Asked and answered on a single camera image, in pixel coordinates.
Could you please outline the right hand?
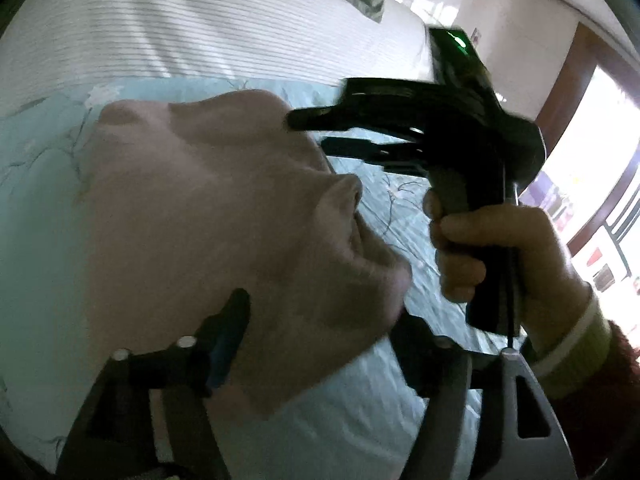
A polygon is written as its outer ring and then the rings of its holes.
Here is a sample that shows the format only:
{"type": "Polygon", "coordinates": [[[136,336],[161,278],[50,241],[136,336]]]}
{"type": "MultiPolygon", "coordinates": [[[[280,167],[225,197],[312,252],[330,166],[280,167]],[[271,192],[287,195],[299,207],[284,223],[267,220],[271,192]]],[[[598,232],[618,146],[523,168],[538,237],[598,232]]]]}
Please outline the right hand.
{"type": "Polygon", "coordinates": [[[591,288],[542,209],[502,204],[446,214],[439,196],[428,191],[423,210],[431,220],[440,291],[449,301],[471,301],[498,273],[488,266],[494,256],[521,291],[521,324],[538,356],[557,347],[586,312],[591,288]]]}

